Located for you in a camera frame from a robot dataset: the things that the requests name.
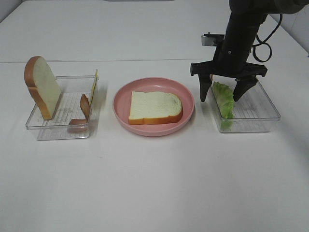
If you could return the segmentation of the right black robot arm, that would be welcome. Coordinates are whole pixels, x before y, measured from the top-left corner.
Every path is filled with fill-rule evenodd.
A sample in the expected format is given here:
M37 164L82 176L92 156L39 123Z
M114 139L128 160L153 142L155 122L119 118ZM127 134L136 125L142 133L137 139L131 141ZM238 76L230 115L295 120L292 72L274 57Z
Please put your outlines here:
M268 14L295 14L308 3L307 0L229 1L231 15L225 34L206 33L201 37L203 46L216 48L213 59L190 66L190 74L199 78L201 101L205 101L212 85L212 74L236 80L235 101L255 86L257 75L265 76L267 73L264 65L247 62L260 25Z

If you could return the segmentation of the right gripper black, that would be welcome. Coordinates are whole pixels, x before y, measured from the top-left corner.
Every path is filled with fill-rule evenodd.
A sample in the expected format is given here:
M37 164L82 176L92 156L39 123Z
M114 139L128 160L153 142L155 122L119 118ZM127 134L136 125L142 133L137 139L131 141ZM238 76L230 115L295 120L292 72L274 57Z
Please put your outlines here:
M247 61L251 49L242 47L236 49L236 43L226 44L219 42L216 46L213 60L192 63L190 74L198 74L200 85L200 100L204 102L209 88L212 85L211 74L237 78L233 91L234 101L237 102L250 88L257 83L255 75L264 77L267 68L264 65L249 63Z

